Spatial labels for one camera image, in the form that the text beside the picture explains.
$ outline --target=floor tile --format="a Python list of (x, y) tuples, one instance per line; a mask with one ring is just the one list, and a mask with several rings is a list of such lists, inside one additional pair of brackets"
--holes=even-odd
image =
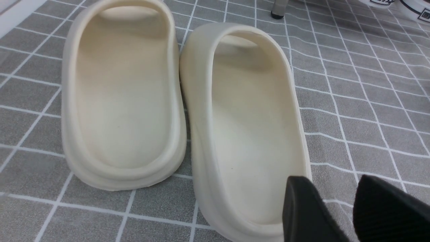
[(385, 59), (385, 60), (390, 60), (398, 63), (403, 63), (402, 58), (400, 57), (397, 51), (383, 49), (378, 46), (374, 46), (373, 50), (375, 51), (376, 56), (379, 59)]
[(42, 6), (40, 6), (35, 12), (65, 19), (67, 18), (67, 16), (69, 16), (69, 14), (74, 9), (75, 9), (75, 6), (73, 5), (68, 5), (68, 4), (48, 0)]
[(61, 119), (42, 117), (22, 144), (23, 147), (63, 154)]
[(230, 23), (249, 25), (252, 27), (255, 25), (255, 20), (253, 20), (253, 19), (245, 18), (245, 17), (238, 16), (238, 15), (233, 15), (230, 13), (227, 13), (225, 21), (230, 22)]
[(66, 21), (61, 27), (55, 31), (54, 35), (60, 36), (60, 37), (67, 37), (67, 34), (69, 32), (69, 29), (72, 25), (72, 21)]
[(382, 71), (382, 68), (378, 62), (378, 59), (362, 56), (354, 53), (351, 53), (350, 55), (355, 66), (372, 69), (376, 71)]
[(430, 101), (427, 97), (415, 96), (407, 93), (397, 93), (405, 109), (430, 114)]
[(341, 122), (348, 141), (385, 147), (377, 124), (350, 118), (341, 118)]
[(18, 27), (50, 34), (61, 24), (61, 22), (63, 22), (61, 19), (32, 13), (28, 18), (22, 21)]
[(202, 225), (208, 225), (208, 226), (209, 226), (208, 221), (206, 221), (206, 219), (205, 219), (205, 217), (203, 216), (203, 214), (202, 214), (202, 212), (200, 211), (200, 209), (199, 209), (199, 211), (198, 211), (198, 213), (197, 213), (197, 221), (196, 221), (196, 223), (197, 223), (197, 224), (202, 224)]
[(131, 191), (104, 191), (73, 176), (61, 202), (125, 212)]
[(328, 75), (358, 81), (358, 76), (355, 73), (354, 67), (350, 65), (324, 61), (324, 66), (326, 67)]
[(11, 78), (0, 89), (0, 105), (41, 112), (58, 87)]
[(430, 205), (430, 188), (411, 184), (405, 184), (405, 187), (408, 194)]
[(0, 233), (2, 240), (8, 242), (33, 241), (52, 205), (14, 198), (0, 198)]
[(0, 72), (10, 74), (28, 57), (28, 54), (0, 49)]
[(394, 89), (408, 93), (424, 95), (423, 89), (416, 80), (405, 79), (398, 76), (388, 75), (388, 79), (393, 84)]
[(318, 47), (315, 44), (304, 42), (302, 39), (299, 39), (293, 36), (290, 36), (289, 39), (291, 42), (291, 47), (294, 50), (299, 51), (306, 55), (319, 58)]
[(191, 142), (187, 142), (187, 149), (185, 150), (184, 160), (181, 166), (175, 171), (176, 174), (192, 176), (191, 171)]
[(50, 37), (36, 53), (44, 56), (62, 58), (65, 42), (65, 39)]
[(330, 87), (335, 94), (365, 99), (360, 83), (329, 77)]
[(69, 175), (66, 160), (17, 151), (0, 176), (3, 192), (56, 200)]
[(385, 140), (391, 149), (412, 154), (427, 155), (418, 134), (414, 131), (381, 126)]
[(215, 230), (196, 229), (194, 234), (194, 242), (230, 242), (229, 239), (223, 237)]
[(375, 87), (367, 84), (364, 84), (363, 87), (366, 91), (366, 95), (369, 101), (401, 107), (400, 102), (397, 99), (396, 93), (393, 90)]
[(305, 132), (324, 133), (335, 138), (342, 138), (338, 118), (335, 115), (312, 109), (302, 109), (300, 114)]
[[(247, 8), (241, 5), (237, 5), (237, 4), (229, 4), (227, 7), (227, 12), (232, 13), (232, 14), (237, 14), (240, 16), (244, 16), (244, 17), (249, 17), (249, 18), (255, 18), (255, 9), (254, 8)], [(265, 20), (265, 16), (269, 14), (269, 12), (267, 11), (263, 11), (263, 10), (257, 10), (257, 19), (260, 20)]]
[(413, 78), (411, 72), (404, 64), (398, 64), (394, 62), (389, 62), (386, 60), (379, 60), (381, 62), (382, 68), (388, 74), (399, 75), (406, 78)]
[(414, 76), (418, 79), (426, 79), (429, 78), (430, 67), (428, 66), (409, 66)]
[(378, 120), (382, 124), (412, 129), (411, 122), (403, 109), (397, 109), (379, 104), (372, 104)]
[(396, 47), (397, 51), (406, 52), (406, 53), (421, 54), (420, 49), (415, 44), (402, 43), (402, 42), (398, 42), (398, 41), (393, 41), (393, 44)]
[(75, 20), (76, 17), (84, 10), (85, 8), (79, 7), (77, 10), (73, 12), (73, 14), (69, 17), (69, 20)]
[(360, 76), (361, 82), (391, 88), (391, 84), (387, 80), (387, 77), (384, 73), (362, 69), (359, 67), (357, 67), (356, 70)]
[(387, 38), (369, 35), (369, 34), (366, 34), (366, 38), (369, 41), (369, 43), (373, 46), (384, 47), (390, 50), (396, 50), (394, 45)]
[(288, 25), (287, 30), (288, 30), (288, 36), (289, 37), (296, 37), (296, 38), (299, 38), (305, 42), (316, 43), (315, 37), (313, 36), (312, 32), (299, 29), (299, 28), (292, 26), (292, 25)]
[(375, 121), (375, 115), (367, 101), (349, 99), (340, 96), (335, 96), (335, 100), (340, 115)]
[(36, 118), (36, 114), (0, 109), (0, 143), (17, 145)]
[(292, 51), (292, 62), (295, 66), (300, 66), (301, 69), (324, 74), (324, 68), (320, 58), (305, 56), (297, 51)]
[(402, 59), (408, 65), (426, 65), (428, 64), (426, 57), (419, 54), (400, 53)]
[(61, 83), (61, 61), (32, 56), (16, 73), (18, 76), (38, 81)]
[(121, 242), (134, 241), (188, 241), (191, 228), (176, 224), (128, 218)]
[(430, 185), (428, 171), (430, 169), (430, 159), (403, 155), (393, 152), (394, 161), (400, 176), (404, 181)]
[(117, 215), (58, 207), (41, 241), (114, 241), (122, 220)]
[(312, 182), (322, 199), (337, 199), (354, 204), (357, 182), (354, 174), (327, 165), (311, 165)]
[(216, 10), (220, 10), (220, 11), (225, 10), (225, 2), (223, 2), (223, 1), (198, 0), (197, 6), (203, 6), (203, 7), (216, 9)]
[(207, 9), (207, 8), (202, 8), (202, 7), (197, 6), (196, 9), (194, 10), (193, 17), (212, 20), (215, 22), (223, 22), (224, 13), (220, 12), (220, 11), (215, 11), (212, 9)]
[(257, 28), (264, 29), (268, 34), (286, 35), (285, 25), (257, 20)]
[(301, 88), (296, 88), (296, 94), (298, 104), (302, 108), (315, 108), (333, 113), (335, 112), (335, 106), (330, 94), (304, 90)]
[(12, 149), (9, 148), (0, 148), (0, 166), (3, 165), (4, 160), (9, 156), (12, 152)]
[(351, 60), (348, 55), (348, 52), (341, 51), (338, 49), (332, 49), (324, 46), (319, 47), (319, 51), (321, 52), (321, 57), (326, 60), (331, 60), (334, 62), (340, 62), (344, 64), (351, 65)]
[(294, 68), (294, 82), (296, 86), (329, 92), (326, 77)]
[(144, 189), (138, 189), (131, 213), (191, 223), (194, 213), (193, 181), (170, 177)]
[(362, 44), (362, 43), (345, 40), (345, 45), (349, 52), (359, 53), (359, 54), (368, 55), (372, 57), (375, 56), (375, 54), (372, 51), (372, 48), (368, 44)]
[(344, 142), (321, 135), (307, 135), (306, 143), (311, 162), (330, 163), (343, 169), (352, 170)]
[(359, 33), (345, 28), (340, 28), (339, 31), (342, 34), (342, 38), (345, 40), (352, 40), (367, 44), (366, 37), (363, 33)]
[(397, 179), (393, 161), (387, 150), (349, 144), (356, 171), (370, 172)]
[(408, 112), (408, 115), (418, 131), (430, 133), (430, 115), (416, 112)]
[(45, 35), (14, 28), (0, 39), (0, 46), (33, 52), (44, 39)]
[(47, 114), (61, 115), (61, 92), (55, 97), (54, 101), (46, 111)]
[(339, 38), (318, 34), (318, 33), (316, 33), (315, 36), (316, 36), (316, 40), (318, 41), (318, 45), (345, 50), (344, 43)]

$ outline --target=white grout line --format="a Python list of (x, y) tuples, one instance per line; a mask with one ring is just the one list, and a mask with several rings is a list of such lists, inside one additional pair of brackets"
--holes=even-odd
[(177, 174), (177, 173), (173, 173), (172, 177), (180, 177), (180, 178), (186, 178), (186, 179), (190, 179), (192, 180), (193, 177), (192, 176), (188, 176), (188, 175), (182, 175), (182, 174)]
[[(372, 13), (373, 13), (373, 15), (375, 16), (375, 18), (376, 18), (376, 21), (378, 21), (378, 23), (379, 23), (379, 20), (378, 20), (378, 18), (376, 17), (376, 15), (375, 15), (375, 13), (372, 11)], [(392, 42), (392, 40), (390, 39), (390, 37), (388, 36), (388, 40), (391, 42), (391, 44), (394, 46), (394, 48), (396, 49), (396, 51), (397, 51), (397, 48), (396, 48), (396, 46), (393, 44), (393, 42)], [(415, 76), (415, 74), (412, 72), (412, 70), (409, 68), (409, 66), (408, 66), (408, 64), (405, 62), (405, 60), (403, 59), (403, 57), (399, 54), (399, 56), (400, 56), (400, 58), (402, 59), (402, 61), (403, 61), (403, 63), (406, 65), (406, 67), (408, 68), (408, 70), (409, 70), (409, 72), (412, 74), (412, 76), (416, 79), (416, 82), (418, 83), (418, 85), (420, 86), (420, 88), (421, 88), (421, 90), (425, 93), (425, 90), (424, 90), (424, 88), (421, 86), (421, 84), (420, 84), (420, 82), (418, 81), (418, 79), (417, 79), (417, 77)], [(388, 79), (388, 82), (390, 83), (390, 85), (391, 85), (391, 87), (394, 89), (394, 86), (393, 86), (393, 83), (391, 83), (391, 81)], [(399, 96), (397, 95), (397, 93), (396, 92), (394, 92), (394, 94), (396, 95), (396, 97), (397, 97), (397, 99), (398, 99), (398, 101), (399, 101), (399, 103), (400, 103), (400, 105), (402, 106), (402, 108), (404, 109), (405, 107), (403, 106), (403, 103), (402, 103), (402, 101), (400, 100), (400, 98), (399, 98)], [(421, 141), (421, 144), (422, 144), (422, 146), (424, 147), (424, 149), (426, 150), (426, 152), (427, 152), (427, 154), (428, 155), (430, 155), (430, 151), (429, 151), (429, 149), (426, 147), (426, 144), (424, 143), (424, 141), (423, 141), (423, 138), (421, 137), (421, 135), (418, 133), (418, 131), (417, 131), (417, 129), (416, 129), (416, 127), (415, 127), (415, 125), (414, 125), (414, 123), (412, 122), (412, 120), (411, 120), (411, 118), (409, 117), (409, 114), (408, 114), (408, 112), (405, 110), (405, 113), (406, 113), (406, 116), (408, 117), (408, 119), (409, 119), (409, 122), (412, 124), (412, 128), (414, 129), (414, 132), (418, 135), (418, 137), (419, 137), (419, 139), (420, 139), (420, 141)]]
[(124, 228), (126, 227), (128, 215), (130, 214), (130, 210), (132, 209), (135, 195), (136, 195), (136, 189), (132, 190), (132, 192), (130, 194), (129, 202), (128, 202), (127, 208), (126, 208), (126, 214), (124, 215), (123, 221), (121, 222), (121, 225), (120, 225), (120, 229), (118, 230), (117, 239), (115, 240), (116, 242), (121, 241), (121, 237), (123, 235)]
[[(347, 2), (347, 4), (348, 4), (349, 8), (350, 8), (350, 9), (351, 9), (351, 11), (352, 11), (352, 7), (351, 7), (351, 5), (350, 5), (348, 2)], [(361, 27), (361, 23), (359, 23), (357, 16), (355, 16), (355, 14), (354, 14), (354, 13), (353, 13), (353, 16), (354, 16), (355, 20), (357, 21), (357, 23), (358, 23), (358, 25), (359, 25), (359, 27), (360, 27), (361, 31), (363, 31), (363, 28)], [(366, 39), (366, 41), (367, 41), (367, 42), (368, 42), (368, 44), (370, 45), (370, 41), (369, 41), (369, 39), (367, 38), (367, 36), (366, 36), (366, 35), (364, 35), (364, 38)], [(396, 49), (396, 51), (397, 51), (396, 46), (394, 45), (394, 43), (391, 41), (391, 39), (390, 39), (389, 37), (388, 37), (388, 40), (391, 42), (391, 44), (394, 46), (394, 48), (395, 48), (395, 49)], [(373, 49), (373, 46), (370, 46), (370, 48), (372, 49), (372, 52), (373, 52), (373, 53), (374, 53), (374, 55), (376, 56), (376, 53), (375, 53), (375, 50)], [(378, 63), (379, 63), (379, 65), (380, 65), (380, 67), (382, 68), (382, 70), (384, 70), (384, 67), (382, 66), (382, 64), (381, 64), (380, 60), (379, 60), (378, 58), (376, 58), (376, 60), (378, 61)], [(391, 83), (390, 79), (388, 78), (387, 73), (385, 73), (385, 77), (387, 78), (387, 80), (388, 80), (388, 82), (390, 83), (391, 87), (394, 89), (394, 86), (393, 86), (393, 84)], [(399, 100), (400, 105), (401, 105), (401, 106), (402, 106), (402, 108), (405, 110), (405, 108), (404, 108), (404, 106), (403, 106), (403, 104), (402, 104), (402, 101), (400, 100), (399, 96), (397, 95), (397, 93), (396, 93), (396, 92), (394, 92), (394, 93), (395, 93), (395, 95), (396, 95), (397, 99)], [(374, 109), (373, 109), (373, 106), (372, 106), (372, 105), (370, 105), (370, 107), (372, 108), (372, 111), (373, 111), (373, 112), (374, 112), (374, 114), (375, 114), (376, 121), (378, 121), (378, 117), (377, 117), (377, 115), (376, 115), (376, 113), (375, 113), (375, 111), (374, 111)], [(406, 116), (408, 117), (409, 121), (411, 122), (412, 127), (415, 129), (415, 126), (414, 126), (414, 124), (412, 123), (412, 121), (411, 121), (411, 119), (410, 119), (410, 117), (409, 117), (409, 114), (408, 114), (408, 112), (407, 112), (406, 110), (405, 110), (405, 113), (406, 113)], [(381, 126), (380, 126), (380, 125), (378, 125), (378, 128), (379, 128), (379, 131), (380, 131), (380, 133), (381, 133), (381, 135), (382, 135), (382, 139), (383, 139), (383, 141), (384, 141), (384, 143), (385, 143), (386, 147), (387, 147), (387, 148), (389, 148), (390, 146), (388, 145), (387, 141), (385, 140), (385, 136), (384, 136), (384, 134), (383, 134), (383, 132), (382, 132)], [(419, 135), (419, 133), (418, 133), (418, 132), (417, 132), (417, 135), (420, 137), (420, 140), (421, 140), (421, 142), (422, 142), (423, 146), (425, 147), (425, 149), (426, 149), (427, 153), (429, 153), (429, 152), (428, 152), (428, 149), (426, 148), (426, 146), (425, 146), (424, 142), (422, 141), (422, 138), (421, 138), (421, 136)], [(407, 192), (407, 191), (406, 191), (405, 184), (404, 184), (404, 183), (403, 183), (403, 181), (402, 181), (402, 177), (400, 176), (399, 169), (397, 168), (396, 162), (394, 161), (393, 153), (392, 153), (390, 150), (389, 150), (389, 153), (390, 153), (391, 161), (393, 162), (394, 170), (396, 171), (396, 174), (397, 174), (397, 176), (398, 176), (398, 178), (399, 178), (399, 180), (400, 180), (400, 183), (401, 183), (401, 185), (402, 185), (403, 191), (404, 191), (404, 192)]]
[[(393, 14), (393, 16), (394, 16), (394, 18), (396, 19), (396, 21), (397, 21), (397, 23), (400, 25), (400, 22), (399, 22), (399, 20), (397, 19), (397, 17)], [(417, 43), (411, 38), (411, 35), (409, 35), (407, 32), (406, 32), (406, 35), (409, 37), (409, 39), (412, 41), (412, 42), (414, 42), (416, 45), (417, 45)], [(424, 52), (421, 50), (421, 48), (420, 47), (418, 47), (418, 49), (420, 50), (420, 52), (421, 52), (421, 54), (423, 54), (424, 55)], [(402, 61), (406, 64), (406, 62), (405, 62), (405, 60), (403, 59), (403, 57), (402, 57), (402, 55), (400, 55), (399, 54), (399, 56), (400, 56), (400, 58), (402, 59)], [(427, 60), (427, 62), (430, 64), (430, 60), (426, 57), (425, 58), (426, 60)], [(414, 73), (412, 72), (412, 70), (408, 67), (408, 69), (409, 69), (409, 71), (411, 72), (411, 74), (416, 78), (416, 76), (414, 75)], [(418, 85), (421, 87), (421, 89), (422, 89), (422, 91), (424, 92), (424, 94), (426, 94), (426, 91), (424, 90), (424, 88), (421, 86), (421, 84), (420, 84), (420, 82), (417, 80), (417, 83), (418, 83)]]
[(225, 19), (227, 18), (227, 9), (228, 9), (228, 0), (227, 0), (227, 2), (225, 2), (224, 19), (223, 19), (224, 23), (225, 23)]
[[(31, 55), (30, 52), (23, 51), (23, 50), (12, 49), (12, 48), (8, 48), (8, 47), (4, 47), (4, 46), (0, 46), (0, 49), (11, 50), (11, 51), (16, 51), (16, 52), (19, 52), (19, 53), (24, 53), (24, 54), (30, 54)], [(45, 56), (45, 55), (40, 55), (40, 54), (33, 54), (33, 55), (34, 56), (40, 56), (40, 57), (46, 57), (46, 58), (54, 59), (54, 60), (62, 60), (61, 58), (58, 58), (58, 57)]]
[(194, 235), (196, 233), (196, 223), (197, 223), (198, 212), (199, 212), (199, 205), (197, 204), (197, 200), (196, 200), (196, 203), (194, 204), (193, 223), (192, 223), (192, 227), (191, 227), (189, 242), (194, 242)]
[(51, 106), (51, 103), (54, 101), (54, 99), (58, 96), (58, 94), (61, 91), (61, 87), (58, 88), (56, 93), (51, 97), (45, 108), (42, 110), (40, 115), (36, 118), (36, 120), (33, 122), (33, 124), (30, 126), (30, 128), (27, 130), (27, 132), (24, 134), (24, 136), (21, 138), (21, 140), (18, 142), (16, 147), (12, 150), (12, 152), (9, 154), (9, 156), (6, 158), (6, 160), (3, 162), (3, 164), (0, 166), (0, 173), (3, 171), (3, 169), (6, 167), (6, 165), (9, 163), (9, 161), (12, 159), (16, 151), (18, 150), (18, 147), (20, 147), (25, 139), (28, 137), (28, 135), (33, 131), (34, 127), (37, 125), (39, 120), (42, 118), (43, 114), (48, 110), (48, 108)]
[(325, 202), (325, 203), (332, 203), (332, 202), (334, 202), (334, 203), (338, 203), (338, 204), (346, 205), (346, 206), (348, 206), (348, 207), (350, 207), (350, 208), (353, 208), (353, 207), (354, 207), (354, 206), (352, 206), (352, 205), (351, 205), (351, 204), (349, 204), (349, 203), (342, 202), (342, 201), (339, 201), (339, 200), (337, 200), (337, 199), (323, 199), (322, 201), (323, 201), (323, 202)]
[(395, 149), (391, 149), (391, 148), (387, 148), (387, 147), (382, 147), (382, 146), (377, 146), (377, 145), (371, 145), (371, 144), (366, 144), (366, 143), (361, 143), (361, 142), (356, 142), (356, 141), (349, 141), (349, 140), (344, 140), (344, 139), (339, 139), (339, 138), (335, 138), (332, 137), (328, 134), (325, 133), (321, 133), (321, 132), (305, 132), (305, 135), (317, 135), (317, 136), (323, 136), (338, 142), (342, 142), (342, 143), (348, 143), (348, 144), (354, 144), (354, 145), (360, 145), (360, 146), (367, 146), (367, 147), (372, 147), (372, 148), (377, 148), (377, 149), (382, 149), (382, 150), (387, 150), (390, 152), (394, 152), (394, 153), (399, 153), (402, 155), (408, 155), (408, 156), (412, 156), (412, 157), (420, 157), (420, 158), (430, 158), (430, 156), (428, 155), (419, 155), (419, 154), (412, 154), (412, 153), (408, 153), (408, 152), (404, 152), (404, 151), (400, 151), (400, 150), (395, 150)]
[(193, 15), (194, 15), (194, 11), (196, 10), (197, 2), (198, 0), (194, 2), (193, 10), (191, 11), (190, 20), (188, 20), (187, 28), (185, 29), (184, 38), (182, 39), (181, 48), (179, 50), (180, 53), (182, 52), (182, 48), (184, 48), (185, 39), (187, 38), (188, 32), (190, 31), (190, 25), (191, 25), (191, 21), (193, 20)]
[[(308, 7), (306, 5), (306, 0), (304, 2), (305, 2), (305, 6), (306, 6), (307, 15), (308, 15), (308, 17), (310, 19), (310, 13), (309, 13), (309, 9), (308, 9)], [(324, 61), (323, 61), (323, 56), (321, 55), (321, 51), (320, 51), (319, 46), (318, 46), (318, 40), (316, 38), (316, 34), (314, 32), (314, 29), (313, 29), (312, 21), (310, 21), (310, 26), (312, 28), (313, 37), (315, 38), (315, 43), (316, 43), (316, 46), (317, 46), (317, 49), (318, 49), (318, 54), (319, 54), (319, 58), (321, 60), (321, 65), (324, 68), (324, 74), (325, 74), (325, 77), (326, 77), (327, 85), (329, 87), (329, 91), (330, 91), (330, 95), (332, 97), (333, 104), (335, 106), (335, 111), (336, 111), (336, 114), (339, 115), (338, 106), (336, 104), (335, 97), (333, 96), (332, 87), (330, 86), (329, 78), (327, 77), (327, 69), (326, 69), (326, 66), (325, 66)], [(354, 165), (354, 162), (353, 162), (352, 157), (351, 157), (351, 152), (349, 150), (348, 143), (346, 142), (345, 132), (344, 132), (344, 129), (343, 129), (343, 126), (342, 126), (341, 119), (340, 119), (339, 116), (337, 118), (338, 118), (340, 130), (341, 130), (342, 138), (345, 140), (344, 144), (346, 146), (346, 150), (347, 150), (348, 158), (349, 158), (350, 163), (351, 163), (351, 167), (352, 167), (353, 171), (355, 171), (355, 165)], [(357, 174), (354, 174), (354, 176), (355, 176), (356, 182), (358, 183), (358, 176), (357, 176)]]
[(419, 113), (419, 114), (424, 114), (424, 115), (430, 115), (429, 113), (425, 113), (425, 112), (421, 112), (421, 111), (415, 111), (415, 110), (410, 110), (410, 109), (405, 109), (405, 108), (402, 108), (402, 107), (397, 107), (397, 106), (393, 106), (393, 105), (389, 105), (389, 104), (384, 104), (384, 103), (379, 103), (379, 102), (368, 101), (366, 99), (359, 98), (359, 97), (344, 96), (344, 95), (330, 93), (330, 92), (321, 91), (321, 90), (317, 90), (317, 89), (312, 89), (312, 88), (308, 88), (308, 87), (301, 87), (301, 86), (295, 86), (295, 87), (299, 88), (299, 89), (313, 91), (313, 92), (324, 93), (324, 94), (329, 94), (329, 95), (338, 96), (338, 97), (344, 97), (344, 98), (353, 99), (353, 100), (365, 101), (365, 102), (369, 102), (369, 103), (372, 103), (372, 104), (378, 104), (378, 105), (382, 105), (382, 106), (386, 106), (386, 107), (391, 107), (391, 108), (395, 108), (395, 109), (406, 110), (408, 112), (414, 112), (414, 113)]
[[(327, 113), (330, 115), (336, 115), (333, 112), (322, 110), (322, 109), (316, 109), (316, 108), (305, 108), (305, 107), (302, 108), (302, 107), (300, 107), (300, 110), (315, 110), (315, 111), (324, 112), (324, 113)], [(393, 128), (397, 128), (397, 129), (401, 129), (401, 130), (407, 130), (407, 131), (415, 132), (415, 130), (413, 130), (413, 129), (409, 129), (409, 128), (405, 128), (405, 127), (399, 127), (399, 126), (395, 126), (395, 125), (391, 125), (391, 124), (384, 124), (384, 123), (380, 123), (377, 121), (372, 121), (372, 120), (368, 120), (368, 119), (364, 119), (364, 118), (350, 117), (350, 116), (345, 116), (345, 115), (341, 115), (341, 114), (339, 114), (339, 117), (348, 118), (348, 119), (355, 119), (355, 120), (360, 120), (360, 121), (369, 122), (369, 123), (373, 123), (373, 124), (380, 124), (380, 125), (387, 126), (387, 127), (393, 127)], [(423, 132), (423, 131), (418, 131), (418, 132), (422, 133), (422, 134), (430, 135), (430, 133), (428, 133), (428, 132)]]
[[(49, 36), (49, 34), (45, 34), (45, 33), (42, 33), (42, 32), (37, 32), (37, 31), (34, 31), (34, 30), (26, 29), (26, 28), (20, 28), (20, 27), (15, 27), (15, 28), (19, 29), (19, 30), (23, 30), (23, 31), (35, 33), (35, 34), (41, 34), (41, 35)], [(58, 35), (52, 35), (52, 37), (56, 37), (56, 38), (60, 38), (60, 39), (64, 39), (64, 40), (66, 39), (66, 37), (62, 37), (62, 36), (58, 36)]]
[(43, 236), (43, 233), (45, 233), (45, 230), (48, 227), (48, 224), (51, 221), (52, 217), (54, 216), (54, 213), (57, 210), (58, 205), (61, 202), (61, 199), (63, 198), (64, 193), (66, 192), (67, 186), (69, 185), (70, 180), (72, 180), (72, 177), (73, 177), (73, 173), (70, 172), (69, 176), (66, 179), (66, 182), (63, 185), (63, 188), (61, 189), (60, 195), (58, 195), (58, 198), (55, 201), (54, 206), (52, 207), (51, 211), (49, 212), (48, 217), (46, 218), (45, 222), (42, 225), (42, 228), (40, 229), (39, 233), (37, 234), (36, 238), (34, 239), (34, 242), (39, 242)]
[[(23, 199), (23, 200), (33, 201), (33, 202), (41, 202), (41, 203), (47, 203), (47, 204), (51, 204), (51, 205), (58, 205), (59, 207), (77, 208), (77, 209), (93, 211), (93, 212), (98, 212), (98, 213), (104, 213), (104, 214), (112, 214), (112, 215), (117, 215), (117, 216), (122, 216), (122, 217), (126, 216), (125, 212), (118, 212), (118, 211), (105, 209), (105, 208), (97, 208), (97, 207), (85, 206), (85, 205), (79, 205), (79, 204), (70, 204), (70, 203), (65, 203), (65, 202), (58, 202), (57, 203), (56, 201), (52, 201), (52, 200), (48, 200), (48, 199), (40, 199), (40, 198), (34, 198), (34, 197), (26, 196), (26, 195), (17, 195), (17, 194), (11, 194), (11, 193), (4, 193), (4, 195), (11, 197), (11, 198), (16, 198), (16, 199)], [(187, 226), (187, 227), (193, 226), (192, 223), (170, 220), (170, 219), (164, 219), (164, 218), (158, 218), (158, 217), (149, 217), (149, 216), (138, 215), (138, 214), (127, 214), (127, 216), (135, 218), (135, 219), (141, 219), (141, 220), (147, 220), (147, 221), (177, 224), (177, 225), (182, 225), (182, 226)], [(212, 227), (207, 226), (207, 225), (195, 224), (194, 226), (196, 228), (199, 228), (199, 229), (214, 230)]]
[(27, 56), (27, 58), (24, 59), (24, 61), (14, 70), (12, 71), (12, 73), (0, 84), (0, 89), (1, 87), (7, 82), (9, 81), (9, 79), (15, 75), (19, 69), (21, 69), (21, 67), (23, 65), (25, 65), (25, 63), (27, 63), (27, 61), (48, 41), (48, 39), (59, 29), (61, 28), (61, 26), (63, 26), (63, 24), (78, 10), (79, 6), (82, 5), (86, 0), (83, 0), (78, 6), (76, 6), (72, 12), (69, 14), (69, 16), (67, 16), (66, 19), (64, 19), (52, 32), (51, 34), (49, 34), (40, 44), (39, 46), (37, 46), (34, 51)]
[[(311, 162), (310, 165), (315, 165), (315, 166), (330, 166), (330, 167), (332, 167), (334, 169), (337, 169), (339, 171), (344, 171), (344, 172), (347, 172), (347, 173), (354, 173), (354, 171), (350, 171), (348, 169), (341, 168), (341, 167), (338, 167), (338, 166), (335, 166), (333, 164), (326, 163), (326, 162), (321, 162), (321, 163), (319, 163), (319, 162)], [(372, 172), (355, 171), (355, 173), (360, 174), (360, 175), (375, 176), (375, 177), (379, 177), (379, 178), (382, 178), (382, 179), (386, 179), (386, 180), (390, 180), (390, 181), (395, 181), (395, 182), (399, 182), (399, 183), (405, 183), (405, 184), (411, 184), (411, 185), (415, 185), (415, 186), (430, 188), (430, 185), (416, 183), (416, 182), (409, 182), (409, 181), (404, 181), (404, 180), (399, 180), (399, 179), (396, 179), (396, 178), (386, 177), (386, 176), (379, 175), (379, 174), (372, 173)]]

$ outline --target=shoe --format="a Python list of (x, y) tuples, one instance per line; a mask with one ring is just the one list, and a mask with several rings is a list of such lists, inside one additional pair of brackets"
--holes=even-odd
[(180, 165), (187, 142), (178, 44), (159, 0), (101, 0), (68, 33), (62, 67), (62, 140), (90, 186), (154, 185)]
[(283, 241), (287, 178), (311, 179), (284, 52), (254, 27), (211, 23), (191, 33), (179, 68), (203, 216), (234, 242)]

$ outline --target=gray tiled floor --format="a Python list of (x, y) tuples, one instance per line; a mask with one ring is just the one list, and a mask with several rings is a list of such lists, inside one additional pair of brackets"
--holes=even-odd
[[(189, 146), (175, 175), (146, 189), (97, 190), (68, 169), (60, 137), (62, 48), (72, 20), (95, 1), (48, 0), (0, 39), (2, 236), (227, 241), (196, 205)], [(270, 0), (164, 1), (180, 46), (213, 21), (261, 28), (280, 44), (293, 67), (313, 182), (351, 239), (363, 174), (430, 204), (429, 26), (358, 0), (291, 0), (285, 20), (270, 17)]]

